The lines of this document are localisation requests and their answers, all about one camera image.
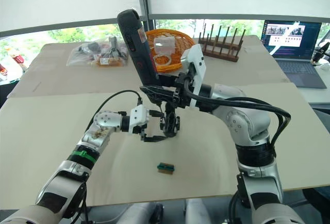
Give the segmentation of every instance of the laptop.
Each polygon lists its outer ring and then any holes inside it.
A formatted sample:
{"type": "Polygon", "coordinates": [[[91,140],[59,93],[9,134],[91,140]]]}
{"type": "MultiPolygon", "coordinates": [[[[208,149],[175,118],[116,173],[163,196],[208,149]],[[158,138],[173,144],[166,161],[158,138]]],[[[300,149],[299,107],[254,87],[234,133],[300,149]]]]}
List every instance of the laptop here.
{"type": "Polygon", "coordinates": [[[299,88],[326,89],[310,63],[321,23],[265,20],[261,41],[299,88]]]}

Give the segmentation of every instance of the beige tabletop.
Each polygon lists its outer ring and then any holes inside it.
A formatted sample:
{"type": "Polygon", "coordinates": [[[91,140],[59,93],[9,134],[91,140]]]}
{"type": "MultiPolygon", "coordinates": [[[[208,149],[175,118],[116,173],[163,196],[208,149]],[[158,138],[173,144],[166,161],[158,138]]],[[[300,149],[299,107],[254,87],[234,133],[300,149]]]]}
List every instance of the beige tabletop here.
{"type": "MultiPolygon", "coordinates": [[[[291,83],[241,87],[287,110],[290,125],[276,143],[284,189],[330,184],[329,133],[291,83]]],[[[38,191],[83,135],[95,109],[109,94],[76,94],[10,98],[0,109],[0,209],[34,203],[38,191]]],[[[157,107],[144,98],[144,103],[157,107]]],[[[125,93],[105,109],[129,111],[135,96],[125,93]]],[[[144,143],[137,135],[115,133],[88,181],[88,205],[208,197],[236,190],[235,145],[217,118],[192,109],[177,109],[181,130],[171,139],[144,143]],[[173,175],[160,174],[160,162],[175,165],[173,175]]],[[[147,134],[161,134],[152,118],[147,134]]],[[[277,118],[271,114],[270,133],[277,118]]]]}
{"type": "MultiPolygon", "coordinates": [[[[127,67],[66,66],[71,50],[79,44],[46,44],[9,97],[139,89],[141,81],[131,60],[127,67]]],[[[244,37],[238,56],[236,63],[205,57],[207,72],[204,82],[210,85],[248,85],[289,81],[256,36],[244,37]]]]}

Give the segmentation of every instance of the black handheld device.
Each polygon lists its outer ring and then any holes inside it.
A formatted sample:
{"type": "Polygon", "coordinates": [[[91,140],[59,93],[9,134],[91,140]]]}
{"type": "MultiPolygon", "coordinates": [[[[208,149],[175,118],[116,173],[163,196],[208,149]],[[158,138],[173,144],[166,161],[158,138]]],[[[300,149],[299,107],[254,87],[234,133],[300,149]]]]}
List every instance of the black handheld device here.
{"type": "Polygon", "coordinates": [[[161,85],[138,13],[127,9],[118,14],[117,22],[142,84],[161,85]]]}

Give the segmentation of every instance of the plastic bag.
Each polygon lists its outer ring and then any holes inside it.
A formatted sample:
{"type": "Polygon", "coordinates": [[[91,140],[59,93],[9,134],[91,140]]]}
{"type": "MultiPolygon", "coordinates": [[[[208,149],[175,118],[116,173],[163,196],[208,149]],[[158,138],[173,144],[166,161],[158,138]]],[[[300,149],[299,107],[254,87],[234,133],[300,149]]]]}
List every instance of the plastic bag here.
{"type": "Polygon", "coordinates": [[[67,66],[126,66],[127,48],[124,41],[108,37],[93,42],[86,42],[74,48],[67,61],[67,66]]]}

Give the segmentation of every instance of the laptop screen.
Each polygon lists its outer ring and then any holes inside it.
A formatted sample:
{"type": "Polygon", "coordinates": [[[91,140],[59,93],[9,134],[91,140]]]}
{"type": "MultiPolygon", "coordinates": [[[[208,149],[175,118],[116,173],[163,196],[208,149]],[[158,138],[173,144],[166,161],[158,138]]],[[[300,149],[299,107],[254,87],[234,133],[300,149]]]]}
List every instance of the laptop screen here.
{"type": "Polygon", "coordinates": [[[261,41],[274,58],[311,59],[321,23],[265,20],[261,41]]]}

